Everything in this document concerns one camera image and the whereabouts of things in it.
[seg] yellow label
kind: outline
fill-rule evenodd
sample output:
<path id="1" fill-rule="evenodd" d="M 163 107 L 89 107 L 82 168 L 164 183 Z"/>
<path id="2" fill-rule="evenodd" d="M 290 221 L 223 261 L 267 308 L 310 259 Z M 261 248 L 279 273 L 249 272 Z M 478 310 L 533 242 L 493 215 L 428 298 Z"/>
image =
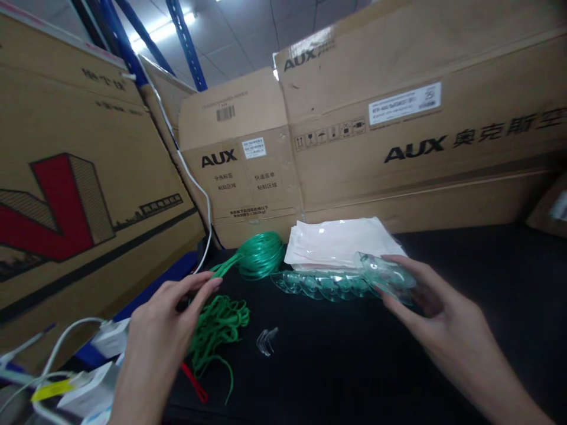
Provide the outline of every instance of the yellow label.
<path id="1" fill-rule="evenodd" d="M 46 385 L 41 387 L 31 397 L 32 403 L 34 401 L 45 400 L 46 398 L 55 397 L 56 395 L 65 394 L 68 391 L 74 390 L 75 387 L 69 384 L 70 380 L 55 382 L 55 384 Z"/>

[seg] power adapter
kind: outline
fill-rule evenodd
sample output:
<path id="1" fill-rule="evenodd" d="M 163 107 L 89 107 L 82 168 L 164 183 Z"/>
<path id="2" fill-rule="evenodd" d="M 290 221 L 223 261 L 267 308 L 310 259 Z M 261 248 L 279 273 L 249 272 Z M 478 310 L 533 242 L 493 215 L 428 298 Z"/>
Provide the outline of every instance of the power adapter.
<path id="1" fill-rule="evenodd" d="M 81 386 L 65 393 L 57 408 L 84 418 L 112 406 L 119 372 L 116 364 L 108 362 L 86 375 L 79 374 L 70 384 Z"/>
<path id="2" fill-rule="evenodd" d="M 100 326 L 91 344 L 106 358 L 114 357 L 126 351 L 130 319 L 118 323 L 107 321 Z"/>

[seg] red strap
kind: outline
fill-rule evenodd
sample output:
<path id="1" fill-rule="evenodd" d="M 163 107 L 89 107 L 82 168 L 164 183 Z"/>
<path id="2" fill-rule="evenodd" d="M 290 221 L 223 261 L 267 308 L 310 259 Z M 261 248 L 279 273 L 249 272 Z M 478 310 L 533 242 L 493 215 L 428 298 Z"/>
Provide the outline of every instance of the red strap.
<path id="1" fill-rule="evenodd" d="M 197 392 L 197 395 L 201 399 L 201 402 L 203 404 L 208 402 L 208 394 L 203 389 L 203 387 L 199 384 L 199 382 L 197 381 L 195 376 L 193 376 L 193 372 L 191 372 L 191 369 L 189 369 L 189 366 L 187 366 L 187 364 L 185 364 L 185 363 L 182 363 L 181 364 L 181 370 L 183 371 L 183 373 L 187 376 L 187 378 L 189 378 L 189 380 L 193 384 L 193 388 L 195 388 L 195 391 Z"/>

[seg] coiled green cord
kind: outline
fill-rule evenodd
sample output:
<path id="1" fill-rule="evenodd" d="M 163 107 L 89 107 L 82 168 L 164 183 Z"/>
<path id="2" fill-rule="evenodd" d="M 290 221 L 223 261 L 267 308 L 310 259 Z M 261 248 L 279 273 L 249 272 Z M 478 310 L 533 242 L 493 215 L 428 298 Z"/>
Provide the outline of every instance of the coiled green cord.
<path id="1" fill-rule="evenodd" d="M 284 244 L 275 232 L 257 234 L 244 242 L 234 256 L 211 269 L 222 277 L 234 264 L 245 280 L 260 280 L 279 270 L 285 256 Z"/>
<path id="2" fill-rule="evenodd" d="M 229 402 L 234 388 L 234 376 L 230 364 L 215 350 L 221 344 L 240 341 L 238 328 L 248 325 L 250 310 L 245 301 L 231 301 L 226 295 L 217 295 L 213 301 L 205 306 L 199 316 L 197 329 L 188 355 L 192 356 L 194 374 L 199 379 L 205 373 L 212 360 L 219 360 L 230 373 L 230 390 L 224 404 Z"/>

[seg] left hand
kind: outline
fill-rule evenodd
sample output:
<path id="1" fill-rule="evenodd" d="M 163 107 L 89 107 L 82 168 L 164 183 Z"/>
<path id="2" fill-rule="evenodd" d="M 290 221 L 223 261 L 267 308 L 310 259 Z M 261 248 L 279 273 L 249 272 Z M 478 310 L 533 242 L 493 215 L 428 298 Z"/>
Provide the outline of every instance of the left hand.
<path id="1" fill-rule="evenodd" d="M 213 274 L 203 272 L 180 282 L 165 282 L 146 304 L 134 311 L 110 424 L 160 423 L 199 314 L 223 281 L 211 279 Z M 177 303 L 192 290 L 198 292 L 189 307 L 177 312 Z"/>

